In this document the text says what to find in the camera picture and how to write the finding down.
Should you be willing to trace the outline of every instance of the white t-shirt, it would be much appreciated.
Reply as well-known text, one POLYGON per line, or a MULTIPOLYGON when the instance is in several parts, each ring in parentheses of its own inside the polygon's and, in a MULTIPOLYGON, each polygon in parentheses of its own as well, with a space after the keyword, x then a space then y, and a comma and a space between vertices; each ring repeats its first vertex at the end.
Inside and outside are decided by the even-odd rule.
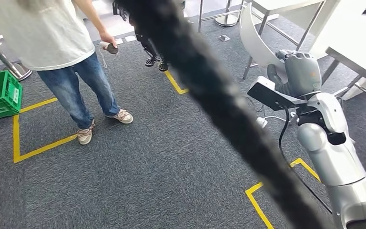
POLYGON ((0 0, 0 34, 22 64, 36 71, 72 66, 95 51, 72 0, 0 0))

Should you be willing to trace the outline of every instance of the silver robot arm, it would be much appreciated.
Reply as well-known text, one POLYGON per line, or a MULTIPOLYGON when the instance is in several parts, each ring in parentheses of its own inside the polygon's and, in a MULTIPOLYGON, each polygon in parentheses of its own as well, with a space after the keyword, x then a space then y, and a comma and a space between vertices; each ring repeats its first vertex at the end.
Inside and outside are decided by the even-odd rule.
POLYGON ((307 150, 329 195, 337 229, 366 229, 366 171, 349 136, 338 100, 321 92, 317 61, 307 53, 278 51, 288 82, 275 67, 260 76, 248 94, 273 110, 297 108, 298 140, 307 150))

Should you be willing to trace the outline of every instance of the carpet floor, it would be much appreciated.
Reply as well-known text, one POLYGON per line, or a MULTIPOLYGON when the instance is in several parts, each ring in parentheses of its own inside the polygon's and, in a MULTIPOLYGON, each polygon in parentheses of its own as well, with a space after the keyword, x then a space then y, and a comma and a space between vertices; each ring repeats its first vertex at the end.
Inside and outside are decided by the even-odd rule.
MULTIPOLYGON (((303 33, 283 18, 272 23, 296 38, 303 33)), ((265 69, 254 67, 240 82, 248 54, 238 26, 222 28, 206 21, 202 34, 244 95, 257 76, 265 75, 265 69), (231 40, 219 41, 222 34, 231 40)), ((272 50, 294 48, 268 27, 262 38, 272 50)), ((308 37, 305 46, 312 40, 308 37)), ((258 178, 188 94, 178 94, 156 67, 144 66, 146 58, 138 42, 124 41, 116 57, 104 53, 105 72, 118 103, 134 116, 130 125, 105 118, 94 93, 81 81, 81 93, 97 125, 86 146, 70 141, 14 164, 13 118, 0 119, 0 229, 266 228, 245 193, 259 183, 258 178)), ((324 72, 331 58, 319 63, 324 72)), ((177 73, 170 72, 184 88, 177 73)), ((339 66, 324 91, 335 92, 355 75, 339 66)), ((54 97, 36 73, 22 84, 23 107, 54 97)), ((261 108, 248 101, 249 109, 261 108)), ((366 95, 346 101, 345 114, 366 168, 366 95)), ((259 115, 284 117, 268 108, 259 115)), ((76 131, 58 102, 20 114, 19 123, 22 155, 76 131)), ((274 139, 283 124, 269 121, 267 129, 274 139)), ((295 126, 288 128, 283 148, 288 160, 302 158, 313 168, 296 140, 295 126)), ((328 202, 323 185, 301 165, 295 169, 328 202)), ((263 188, 252 195, 274 228, 290 227, 263 188)), ((331 220, 322 207, 320 211, 331 220)))

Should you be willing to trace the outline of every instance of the hand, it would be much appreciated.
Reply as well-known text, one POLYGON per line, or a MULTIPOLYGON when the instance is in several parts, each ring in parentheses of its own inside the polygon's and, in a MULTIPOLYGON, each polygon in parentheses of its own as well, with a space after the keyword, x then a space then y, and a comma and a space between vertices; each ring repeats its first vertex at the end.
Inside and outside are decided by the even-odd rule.
POLYGON ((104 42, 112 43, 115 48, 117 48, 116 40, 107 31, 101 32, 100 39, 104 42))

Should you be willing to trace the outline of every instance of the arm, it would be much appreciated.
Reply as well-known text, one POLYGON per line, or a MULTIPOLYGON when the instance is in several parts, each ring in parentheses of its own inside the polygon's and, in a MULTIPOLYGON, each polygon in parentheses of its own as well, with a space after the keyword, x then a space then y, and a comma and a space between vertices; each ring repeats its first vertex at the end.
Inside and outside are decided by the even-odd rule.
POLYGON ((111 36, 102 21, 99 18, 99 15, 96 12, 96 9, 92 5, 92 0, 72 0, 81 11, 88 17, 88 19, 93 23, 96 29, 99 32, 100 38, 104 42, 113 43, 114 47, 117 47, 116 41, 113 36, 111 36))

